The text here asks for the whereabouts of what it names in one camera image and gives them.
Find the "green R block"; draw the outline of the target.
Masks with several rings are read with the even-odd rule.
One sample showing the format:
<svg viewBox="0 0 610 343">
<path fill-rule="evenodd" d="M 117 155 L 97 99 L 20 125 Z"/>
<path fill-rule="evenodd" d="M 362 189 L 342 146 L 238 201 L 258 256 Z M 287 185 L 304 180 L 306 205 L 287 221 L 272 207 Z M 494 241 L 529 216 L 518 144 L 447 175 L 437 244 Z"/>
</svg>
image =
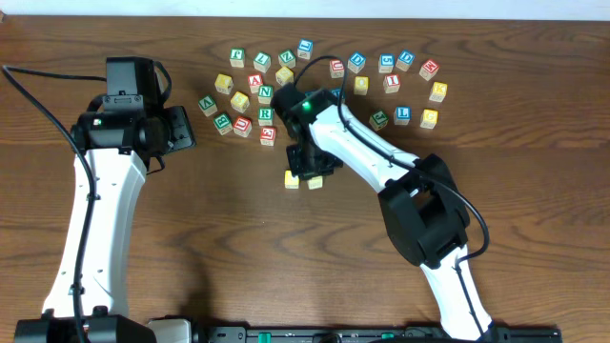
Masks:
<svg viewBox="0 0 610 343">
<path fill-rule="evenodd" d="M 274 120 L 274 110 L 269 107 L 261 107 L 258 109 L 257 115 L 258 125 L 261 127 L 270 127 Z"/>
</svg>

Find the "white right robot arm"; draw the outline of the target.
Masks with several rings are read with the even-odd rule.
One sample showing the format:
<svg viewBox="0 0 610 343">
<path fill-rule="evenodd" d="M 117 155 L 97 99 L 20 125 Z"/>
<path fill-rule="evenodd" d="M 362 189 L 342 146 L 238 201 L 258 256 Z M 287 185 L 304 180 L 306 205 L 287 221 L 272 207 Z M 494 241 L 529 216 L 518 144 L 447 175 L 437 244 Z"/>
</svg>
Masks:
<svg viewBox="0 0 610 343">
<path fill-rule="evenodd" d="M 478 341 L 493 324 L 483 308 L 468 261 L 466 229 L 474 206 L 458 192 L 449 168 L 434 154 L 419 158 L 385 141 L 326 90 L 305 94 L 289 83 L 271 106 L 295 143 L 294 176 L 311 180 L 347 166 L 376 192 L 392 244 L 419 267 L 437 301 L 442 329 Z"/>
</svg>

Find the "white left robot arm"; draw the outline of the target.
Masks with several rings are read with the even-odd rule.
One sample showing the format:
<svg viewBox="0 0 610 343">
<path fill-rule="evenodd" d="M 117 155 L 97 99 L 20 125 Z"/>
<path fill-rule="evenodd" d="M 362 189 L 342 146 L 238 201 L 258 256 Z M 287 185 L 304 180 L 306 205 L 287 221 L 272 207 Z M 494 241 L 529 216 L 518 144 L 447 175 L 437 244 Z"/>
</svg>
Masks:
<svg viewBox="0 0 610 343">
<path fill-rule="evenodd" d="M 127 265 L 132 220 L 152 160 L 195 146 L 181 106 L 167 107 L 172 80 L 158 61 L 110 57 L 107 89 L 66 129 L 14 78 L 7 79 L 56 125 L 74 154 L 75 192 L 58 273 L 40 318 L 18 321 L 17 342 L 197 342 L 185 318 L 129 318 Z"/>
</svg>

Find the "blue L block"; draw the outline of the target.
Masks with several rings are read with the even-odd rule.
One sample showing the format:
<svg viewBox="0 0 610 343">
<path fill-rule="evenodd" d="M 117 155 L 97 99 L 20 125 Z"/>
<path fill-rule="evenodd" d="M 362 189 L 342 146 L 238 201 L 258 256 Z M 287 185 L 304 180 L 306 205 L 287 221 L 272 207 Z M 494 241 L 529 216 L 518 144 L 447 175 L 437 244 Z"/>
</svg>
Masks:
<svg viewBox="0 0 610 343">
<path fill-rule="evenodd" d="M 397 126 L 407 126 L 411 121 L 411 108 L 399 106 L 394 111 L 394 124 Z"/>
</svg>

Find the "yellow C block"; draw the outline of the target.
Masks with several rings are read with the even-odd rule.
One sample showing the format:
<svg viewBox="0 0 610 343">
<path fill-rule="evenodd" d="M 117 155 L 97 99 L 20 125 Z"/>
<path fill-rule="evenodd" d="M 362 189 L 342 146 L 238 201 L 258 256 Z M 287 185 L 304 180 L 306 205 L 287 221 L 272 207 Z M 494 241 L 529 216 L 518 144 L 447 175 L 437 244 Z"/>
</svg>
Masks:
<svg viewBox="0 0 610 343">
<path fill-rule="evenodd" d="M 297 175 L 293 175 L 290 170 L 286 170 L 284 174 L 284 186 L 288 190 L 297 190 L 299 188 L 300 179 Z"/>
</svg>

